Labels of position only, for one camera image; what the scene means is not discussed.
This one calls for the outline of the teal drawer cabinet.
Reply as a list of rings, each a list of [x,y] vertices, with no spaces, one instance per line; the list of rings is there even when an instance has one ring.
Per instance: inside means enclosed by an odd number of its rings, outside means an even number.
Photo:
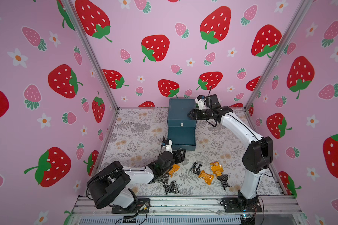
[[[189,98],[171,98],[168,108],[168,139],[172,141],[173,150],[196,149],[195,130],[197,121],[188,114],[196,107],[195,100]]]

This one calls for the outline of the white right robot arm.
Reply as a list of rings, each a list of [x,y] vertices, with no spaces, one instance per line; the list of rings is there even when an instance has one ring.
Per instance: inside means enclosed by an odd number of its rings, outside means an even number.
[[[216,95],[199,95],[195,103],[198,107],[188,114],[191,120],[213,119],[228,128],[246,148],[242,158],[246,173],[238,196],[246,200],[256,198],[260,177],[273,161],[273,140],[252,130],[230,107],[221,106]]]

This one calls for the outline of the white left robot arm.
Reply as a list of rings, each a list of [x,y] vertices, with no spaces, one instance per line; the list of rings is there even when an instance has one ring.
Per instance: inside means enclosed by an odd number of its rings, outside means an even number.
[[[139,200],[134,191],[128,188],[132,184],[152,184],[163,180],[166,174],[185,160],[186,150],[164,151],[156,161],[144,167],[125,167],[119,161],[111,163],[87,182],[87,192],[91,195],[95,207],[119,206],[125,211],[133,211]]]

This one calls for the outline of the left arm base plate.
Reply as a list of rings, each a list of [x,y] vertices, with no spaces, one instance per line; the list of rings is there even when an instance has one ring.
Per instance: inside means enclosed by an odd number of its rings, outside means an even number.
[[[139,198],[135,200],[127,208],[123,208],[118,205],[112,207],[112,214],[134,214],[134,213],[149,213],[150,208],[150,199],[149,198]]]

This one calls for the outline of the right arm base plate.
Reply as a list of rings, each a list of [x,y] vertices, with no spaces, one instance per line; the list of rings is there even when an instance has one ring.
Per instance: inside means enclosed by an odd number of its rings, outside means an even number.
[[[253,199],[228,197],[223,198],[220,204],[227,213],[255,213],[263,211],[258,197]]]

